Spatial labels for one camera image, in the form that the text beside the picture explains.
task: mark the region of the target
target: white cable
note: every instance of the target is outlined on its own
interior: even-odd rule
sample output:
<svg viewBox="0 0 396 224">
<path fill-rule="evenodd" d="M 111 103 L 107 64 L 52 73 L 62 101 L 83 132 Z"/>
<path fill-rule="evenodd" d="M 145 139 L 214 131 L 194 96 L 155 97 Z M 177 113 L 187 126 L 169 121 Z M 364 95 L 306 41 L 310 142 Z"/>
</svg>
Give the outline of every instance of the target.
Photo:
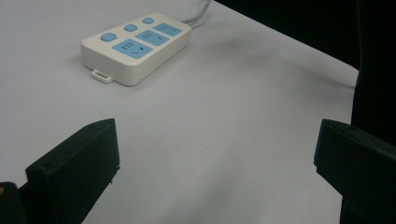
<svg viewBox="0 0 396 224">
<path fill-rule="evenodd" d="M 201 19 L 201 17 L 203 17 L 207 11 L 207 8 L 209 7 L 210 3 L 212 2 L 212 0 L 207 0 L 206 4 L 204 6 L 204 9 L 202 9 L 202 11 L 200 13 L 198 13 L 198 15 L 196 15 L 194 18 L 188 19 L 188 20 L 184 20 L 182 22 L 186 23 L 186 24 L 191 24 L 193 22 L 198 21 L 199 19 Z"/>
</svg>

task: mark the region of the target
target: black wall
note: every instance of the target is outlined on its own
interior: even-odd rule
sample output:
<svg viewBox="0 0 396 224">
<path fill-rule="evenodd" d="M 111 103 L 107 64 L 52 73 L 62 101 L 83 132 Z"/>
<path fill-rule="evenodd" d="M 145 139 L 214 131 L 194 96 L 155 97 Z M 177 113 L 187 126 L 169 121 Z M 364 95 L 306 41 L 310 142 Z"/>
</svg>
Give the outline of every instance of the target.
<svg viewBox="0 0 396 224">
<path fill-rule="evenodd" d="M 360 68 L 356 0 L 217 0 L 272 29 Z"/>
</svg>

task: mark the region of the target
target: white surface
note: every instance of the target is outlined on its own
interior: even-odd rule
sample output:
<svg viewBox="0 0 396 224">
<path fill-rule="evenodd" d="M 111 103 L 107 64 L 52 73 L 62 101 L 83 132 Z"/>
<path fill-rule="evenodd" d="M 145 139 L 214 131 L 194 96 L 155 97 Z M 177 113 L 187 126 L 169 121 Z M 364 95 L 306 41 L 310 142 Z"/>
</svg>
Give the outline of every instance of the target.
<svg viewBox="0 0 396 224">
<path fill-rule="evenodd" d="M 153 23 L 143 23 L 145 18 L 153 19 Z M 176 27 L 180 33 L 170 36 L 153 29 L 153 27 L 162 23 Z M 133 32 L 125 31 L 124 27 L 128 24 L 135 25 L 137 30 Z M 146 31 L 151 31 L 155 34 L 160 33 L 167 40 L 160 46 L 154 46 L 135 37 Z M 111 42 L 105 42 L 101 40 L 101 36 L 106 33 L 111 33 L 117 38 Z M 185 48 L 189 44 L 190 36 L 191 27 L 189 25 L 159 13 L 152 13 L 82 40 L 81 57 L 85 66 L 94 70 L 92 77 L 97 80 L 108 83 L 109 80 L 114 79 L 122 85 L 134 86 Z M 113 47 L 127 40 L 143 45 L 142 47 L 150 49 L 150 52 L 139 59 L 135 59 L 130 55 L 113 49 Z"/>
<path fill-rule="evenodd" d="M 0 181 L 115 118 L 121 169 L 84 223 L 338 223 L 313 164 L 322 119 L 349 122 L 358 72 L 213 2 L 179 54 L 135 87 L 93 80 L 79 42 L 204 2 L 0 2 Z"/>
</svg>

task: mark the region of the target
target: electrical outlet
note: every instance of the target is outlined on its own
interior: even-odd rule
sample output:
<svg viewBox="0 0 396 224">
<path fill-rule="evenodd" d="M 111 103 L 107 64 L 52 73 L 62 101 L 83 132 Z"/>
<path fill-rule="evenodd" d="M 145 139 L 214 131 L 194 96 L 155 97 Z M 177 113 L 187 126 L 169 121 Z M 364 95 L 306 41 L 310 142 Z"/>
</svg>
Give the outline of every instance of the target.
<svg viewBox="0 0 396 224">
<path fill-rule="evenodd" d="M 152 48 L 140 44 L 132 39 L 122 41 L 118 45 L 114 46 L 113 49 L 116 49 L 119 52 L 124 53 L 135 59 L 140 59 L 141 57 L 152 51 Z"/>
<path fill-rule="evenodd" d="M 153 13 L 83 39 L 82 61 L 98 81 L 134 86 L 186 47 L 190 36 L 188 24 Z"/>
<path fill-rule="evenodd" d="M 161 23 L 155 26 L 153 29 L 170 36 L 176 36 L 181 33 L 180 29 L 177 29 L 175 26 L 171 26 L 166 23 Z"/>
<path fill-rule="evenodd" d="M 145 32 L 141 33 L 140 35 L 137 35 L 136 37 L 143 41 L 146 41 L 149 44 L 157 46 L 157 47 L 169 40 L 168 37 L 159 35 L 155 32 L 150 31 L 150 30 L 145 31 Z"/>
</svg>

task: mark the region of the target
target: black object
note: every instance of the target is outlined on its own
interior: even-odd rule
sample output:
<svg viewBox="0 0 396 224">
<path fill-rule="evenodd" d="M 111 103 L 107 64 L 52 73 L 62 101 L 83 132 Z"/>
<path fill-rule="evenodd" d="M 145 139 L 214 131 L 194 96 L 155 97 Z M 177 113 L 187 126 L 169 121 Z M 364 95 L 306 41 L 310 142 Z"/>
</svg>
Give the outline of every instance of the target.
<svg viewBox="0 0 396 224">
<path fill-rule="evenodd" d="M 20 189 L 0 184 L 0 223 L 81 223 L 119 169 L 115 120 L 87 125 L 31 164 Z"/>
<path fill-rule="evenodd" d="M 317 172 L 344 197 L 341 223 L 396 223 L 396 147 L 351 125 L 324 119 Z"/>
<path fill-rule="evenodd" d="M 396 146 L 396 7 L 358 0 L 361 69 L 351 124 Z"/>
</svg>

